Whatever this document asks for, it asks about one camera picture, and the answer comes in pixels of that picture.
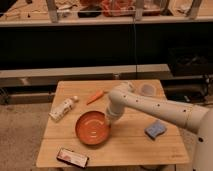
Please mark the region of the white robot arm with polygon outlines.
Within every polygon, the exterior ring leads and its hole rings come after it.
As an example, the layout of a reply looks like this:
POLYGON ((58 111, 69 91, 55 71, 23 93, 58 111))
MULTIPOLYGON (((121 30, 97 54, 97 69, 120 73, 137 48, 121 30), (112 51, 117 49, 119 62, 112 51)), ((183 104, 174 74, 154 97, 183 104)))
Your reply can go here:
POLYGON ((123 82, 108 93, 110 100, 106 108, 109 124, 124 114, 125 108, 132 108, 197 135, 197 144, 192 164, 193 171, 213 171, 213 108, 140 96, 134 93, 131 82, 123 82))

